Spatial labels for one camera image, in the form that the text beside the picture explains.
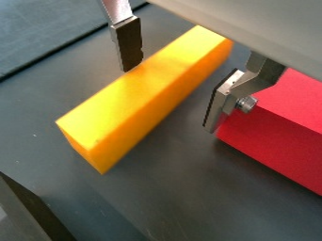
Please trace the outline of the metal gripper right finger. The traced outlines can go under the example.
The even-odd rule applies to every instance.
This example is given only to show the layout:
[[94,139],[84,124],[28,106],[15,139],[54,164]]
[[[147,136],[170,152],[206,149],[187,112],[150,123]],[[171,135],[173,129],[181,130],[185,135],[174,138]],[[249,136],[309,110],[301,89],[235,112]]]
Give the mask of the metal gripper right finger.
[[253,52],[246,71],[234,69],[213,90],[203,127],[214,133],[234,109],[249,113],[258,103],[253,94],[275,85],[287,67]]

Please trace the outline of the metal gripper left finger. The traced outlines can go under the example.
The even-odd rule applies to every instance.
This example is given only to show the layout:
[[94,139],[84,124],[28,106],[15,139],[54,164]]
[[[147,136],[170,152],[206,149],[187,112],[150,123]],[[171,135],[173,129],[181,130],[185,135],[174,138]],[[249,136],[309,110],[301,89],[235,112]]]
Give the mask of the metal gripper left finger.
[[131,71],[143,60],[140,19],[134,15],[128,0],[99,0],[110,20],[120,69]]

